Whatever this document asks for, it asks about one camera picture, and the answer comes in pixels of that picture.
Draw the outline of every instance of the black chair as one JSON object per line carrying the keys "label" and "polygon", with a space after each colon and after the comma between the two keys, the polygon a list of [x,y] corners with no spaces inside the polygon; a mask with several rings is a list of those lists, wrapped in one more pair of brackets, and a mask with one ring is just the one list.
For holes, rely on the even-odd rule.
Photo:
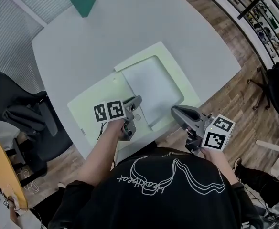
{"label": "black chair", "polygon": [[31,94],[1,72],[0,121],[16,126],[28,137],[28,140],[20,145],[14,140],[14,153],[20,155],[21,160],[23,158],[22,164],[15,168],[26,163],[33,172],[39,171],[41,175],[41,170],[47,170],[47,161],[58,157],[73,144],[46,91]]}
{"label": "black chair", "polygon": [[253,82],[263,90],[260,99],[252,109],[256,110],[266,97],[268,104],[265,106],[265,109],[268,110],[270,108],[270,103],[272,103],[273,107],[279,114],[279,63],[275,64],[273,68],[269,69],[267,72],[261,67],[258,67],[257,72],[261,72],[263,83],[255,82],[252,79],[247,80],[248,84]]}

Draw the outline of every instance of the sneaker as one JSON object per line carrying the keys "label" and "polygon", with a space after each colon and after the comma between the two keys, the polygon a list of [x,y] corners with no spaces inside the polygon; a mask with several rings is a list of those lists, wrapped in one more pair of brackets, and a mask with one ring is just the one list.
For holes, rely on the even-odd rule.
{"label": "sneaker", "polygon": [[62,182],[59,182],[58,183],[58,188],[66,188],[66,186]]}
{"label": "sneaker", "polygon": [[237,178],[239,178],[239,175],[240,175],[240,168],[243,167],[243,165],[241,164],[241,158],[238,158],[235,163],[234,163],[234,174]]}
{"label": "sneaker", "polygon": [[237,160],[235,160],[235,163],[234,163],[234,170],[236,170],[237,167],[238,167],[239,165],[241,165],[241,161],[242,161],[241,158],[238,158]]}

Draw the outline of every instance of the chair armrest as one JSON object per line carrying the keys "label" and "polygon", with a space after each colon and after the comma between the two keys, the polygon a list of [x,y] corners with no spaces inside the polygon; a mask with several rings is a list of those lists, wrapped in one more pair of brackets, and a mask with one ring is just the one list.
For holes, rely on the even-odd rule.
{"label": "chair armrest", "polygon": [[45,121],[45,124],[52,136],[55,136],[58,132],[57,124],[54,121],[54,117],[50,112],[46,102],[42,102],[39,104],[41,115]]}
{"label": "chair armrest", "polygon": [[25,159],[24,159],[23,154],[22,154],[21,151],[20,151],[20,148],[19,148],[19,145],[18,145],[18,143],[17,143],[17,141],[16,141],[16,138],[13,139],[13,145],[12,145],[12,147],[14,148],[14,150],[15,150],[15,152],[16,152],[16,156],[17,156],[17,158],[18,158],[18,161],[21,162],[23,165],[25,165],[25,164],[26,164],[26,161],[25,161]]}

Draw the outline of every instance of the metal railing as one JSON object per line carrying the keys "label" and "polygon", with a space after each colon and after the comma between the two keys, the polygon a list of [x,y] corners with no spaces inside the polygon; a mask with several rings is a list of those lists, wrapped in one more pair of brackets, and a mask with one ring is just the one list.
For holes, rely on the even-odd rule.
{"label": "metal railing", "polygon": [[[273,64],[279,62],[279,20],[263,0],[228,0],[245,18],[264,45]],[[276,0],[271,0],[278,8]]]}

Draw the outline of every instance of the wooden floor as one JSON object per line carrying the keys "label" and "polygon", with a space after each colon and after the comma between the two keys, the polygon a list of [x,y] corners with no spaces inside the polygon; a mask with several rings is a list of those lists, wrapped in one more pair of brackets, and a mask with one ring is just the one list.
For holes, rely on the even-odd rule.
{"label": "wooden floor", "polygon": [[[211,0],[187,1],[218,32],[241,66],[241,71],[200,108],[204,113],[213,113],[214,116],[222,114],[236,122],[224,151],[230,164],[242,157],[247,167],[269,172],[278,153],[257,146],[255,141],[260,139],[279,145],[279,115],[273,108],[265,110],[266,102],[253,111],[252,106],[260,97],[261,90],[254,84],[246,83],[249,78],[261,82],[256,71],[261,63],[242,32]],[[181,147],[184,144],[181,137],[186,137],[183,130],[175,132],[168,139],[173,146]]]}
{"label": "wooden floor", "polygon": [[[213,115],[222,114],[236,122],[231,140],[225,148],[230,164],[242,157],[247,167],[269,172],[278,153],[257,146],[255,141],[260,139],[279,145],[279,115],[273,108],[264,110],[265,104],[253,111],[252,106],[260,97],[261,91],[255,85],[246,83],[248,78],[253,77],[260,81],[256,72],[256,68],[261,66],[260,61],[240,30],[215,4],[210,0],[187,1],[219,33],[242,67],[231,81],[201,106],[201,110]],[[158,139],[160,146],[185,149],[186,133],[176,129],[169,136]],[[36,205],[52,194],[58,182],[67,184],[73,181],[75,171],[82,163],[83,158],[74,146],[49,162],[48,174],[36,179],[40,191],[34,195],[25,191],[29,206]]]}

